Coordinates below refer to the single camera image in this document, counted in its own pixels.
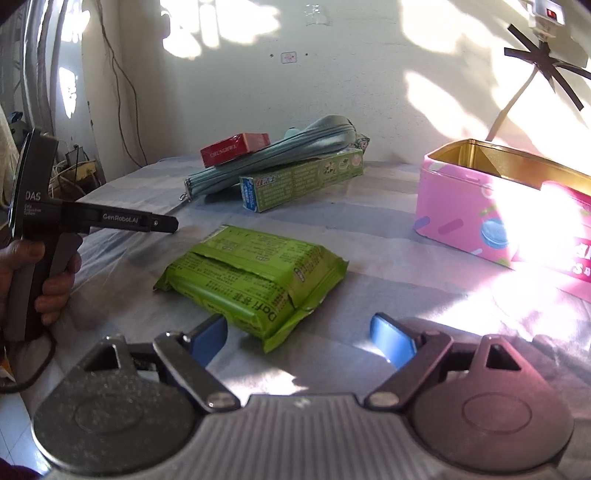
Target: toothpaste box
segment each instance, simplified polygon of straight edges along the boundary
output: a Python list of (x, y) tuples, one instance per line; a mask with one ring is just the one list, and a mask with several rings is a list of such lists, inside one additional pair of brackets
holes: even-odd
[(306, 193), (363, 175), (363, 150), (341, 152), (240, 177), (244, 207), (264, 212)]

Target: black cable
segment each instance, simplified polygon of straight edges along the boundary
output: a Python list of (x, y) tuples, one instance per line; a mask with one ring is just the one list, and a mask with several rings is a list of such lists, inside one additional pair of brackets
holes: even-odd
[(0, 385), (0, 394), (7, 395), (11, 393), (19, 393), (26, 390), (27, 388), (30, 388), (49, 366), (50, 362), (53, 360), (53, 356), (56, 354), (56, 339), (47, 327), (45, 328), (45, 334), (49, 337), (50, 347), (49, 353), (47, 354), (45, 360), (43, 360), (43, 363), (39, 366), (39, 368), (37, 368), (37, 370), (35, 370), (35, 373), (33, 373), (29, 379), (25, 380), (24, 382)]
[(76, 183), (78, 181), (78, 161), (79, 160), (80, 160), (80, 147), (76, 148), (76, 169), (74, 170), (74, 186), (76, 186)]
[[(117, 72), (115, 70), (115, 65), (121, 71), (121, 73), (123, 74), (123, 77), (125, 78), (125, 80), (127, 80), (127, 83), (129, 83), (129, 86), (131, 87), (131, 89), (132, 89), (132, 91), (134, 93), (134, 102), (135, 102), (135, 131), (136, 131), (137, 137), (138, 137), (139, 148), (142, 151), (142, 155), (144, 156), (144, 162), (145, 162), (145, 164), (147, 166), (148, 165), (148, 157), (146, 156), (146, 152), (144, 150), (144, 146), (142, 145), (142, 139), (141, 139), (141, 136), (139, 134), (138, 92), (135, 90), (135, 86), (131, 82), (131, 80), (129, 79), (129, 77), (127, 76), (127, 74), (125, 73), (125, 70), (119, 64), (119, 61), (117, 61), (117, 58), (115, 56), (115, 50), (113, 49), (113, 47), (111, 45), (111, 42), (109, 41), (109, 38), (107, 36), (106, 29), (105, 29), (105, 22), (104, 22), (104, 18), (103, 18), (103, 5), (102, 5), (102, 1), (101, 0), (96, 0), (96, 7), (97, 7), (98, 14), (99, 14), (99, 21), (100, 21), (100, 27), (101, 27), (101, 30), (102, 30), (102, 34), (103, 34), (103, 39), (104, 39), (105, 43), (107, 44), (107, 47), (111, 51), (111, 58), (112, 58), (112, 60), (111, 60), (111, 68), (112, 68), (113, 73), (115, 75), (115, 83), (116, 83), (116, 88), (117, 88), (119, 133), (121, 133), (121, 138), (123, 138), (124, 137), (123, 136), (123, 129), (121, 128), (121, 93), (120, 93), (120, 90), (119, 90), (119, 80), (118, 80)], [(124, 139), (124, 146), (125, 146), (125, 151), (129, 155), (129, 157), (134, 161), (134, 163), (138, 167), (141, 168), (141, 165), (129, 153), (129, 150), (127, 149), (127, 146), (125, 145), (125, 139)]]

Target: open tin box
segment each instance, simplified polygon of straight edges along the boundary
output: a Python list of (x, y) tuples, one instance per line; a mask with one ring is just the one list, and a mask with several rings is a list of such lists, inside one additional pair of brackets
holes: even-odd
[(591, 301), (591, 177), (478, 140), (425, 155), (415, 230)]

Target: red cigarette box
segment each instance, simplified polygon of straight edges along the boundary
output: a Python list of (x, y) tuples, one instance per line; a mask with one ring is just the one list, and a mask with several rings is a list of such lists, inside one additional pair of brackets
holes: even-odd
[(246, 153), (259, 151), (270, 144), (268, 134), (238, 134), (205, 147), (201, 150), (201, 157), (206, 167), (213, 167)]

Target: green snack package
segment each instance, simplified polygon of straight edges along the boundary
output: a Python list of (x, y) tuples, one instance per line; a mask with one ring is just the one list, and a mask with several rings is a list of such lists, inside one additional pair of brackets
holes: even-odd
[(348, 262), (320, 245), (223, 225), (170, 264), (154, 288), (171, 288), (263, 340), (265, 353), (347, 272)]

